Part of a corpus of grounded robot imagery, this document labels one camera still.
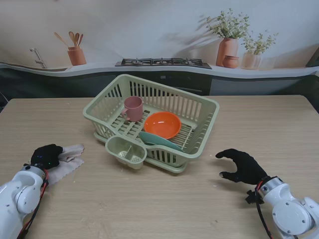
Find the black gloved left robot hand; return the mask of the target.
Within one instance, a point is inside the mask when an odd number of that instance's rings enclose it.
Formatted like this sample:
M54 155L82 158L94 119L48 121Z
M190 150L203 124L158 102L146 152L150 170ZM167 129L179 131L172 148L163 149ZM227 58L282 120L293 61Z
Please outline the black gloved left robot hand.
M56 144L49 144L36 149L31 157L32 166L40 166L43 169L51 169L57 167L59 163L59 155L63 152L63 147Z

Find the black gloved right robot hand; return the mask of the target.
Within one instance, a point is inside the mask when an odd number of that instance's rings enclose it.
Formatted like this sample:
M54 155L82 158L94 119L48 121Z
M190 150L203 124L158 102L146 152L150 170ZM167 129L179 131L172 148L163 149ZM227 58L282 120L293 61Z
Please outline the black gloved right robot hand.
M268 177L266 171L248 153L237 149L226 149L217 153L216 158L223 157L231 159L236 167L236 172L222 171L219 176L232 182L243 182L250 185L258 185L262 179Z

